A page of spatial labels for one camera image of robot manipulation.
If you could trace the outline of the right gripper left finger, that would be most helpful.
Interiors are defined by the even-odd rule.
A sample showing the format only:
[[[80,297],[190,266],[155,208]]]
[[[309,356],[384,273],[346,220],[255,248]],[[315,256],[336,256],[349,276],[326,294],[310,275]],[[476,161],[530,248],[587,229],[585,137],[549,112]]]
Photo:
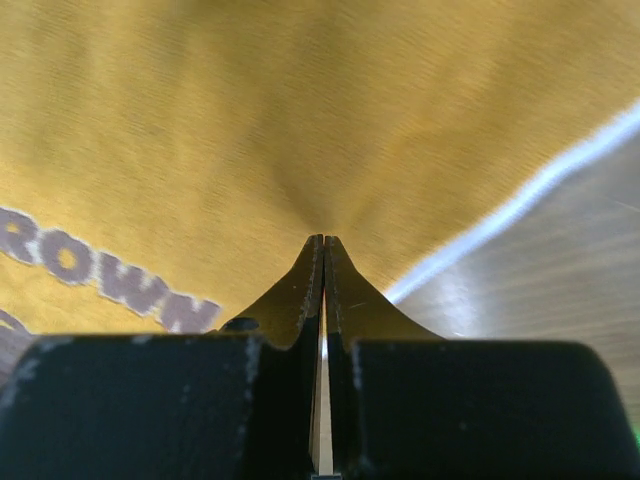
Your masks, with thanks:
[[[307,479],[324,240],[219,331],[56,335],[1,392],[5,479]]]

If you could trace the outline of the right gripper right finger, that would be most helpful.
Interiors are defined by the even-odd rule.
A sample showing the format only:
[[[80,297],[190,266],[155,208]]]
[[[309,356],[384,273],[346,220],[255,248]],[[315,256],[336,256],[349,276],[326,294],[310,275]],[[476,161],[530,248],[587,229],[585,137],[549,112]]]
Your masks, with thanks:
[[[345,479],[635,479],[602,359],[566,341],[450,340],[325,240],[333,462]]]

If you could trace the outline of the brown towel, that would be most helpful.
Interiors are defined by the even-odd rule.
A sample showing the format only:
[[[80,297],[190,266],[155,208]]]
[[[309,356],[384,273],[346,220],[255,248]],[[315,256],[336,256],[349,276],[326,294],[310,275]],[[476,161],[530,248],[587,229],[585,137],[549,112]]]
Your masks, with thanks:
[[[208,332],[315,233],[401,301],[638,131],[635,1],[5,1],[1,367]]]

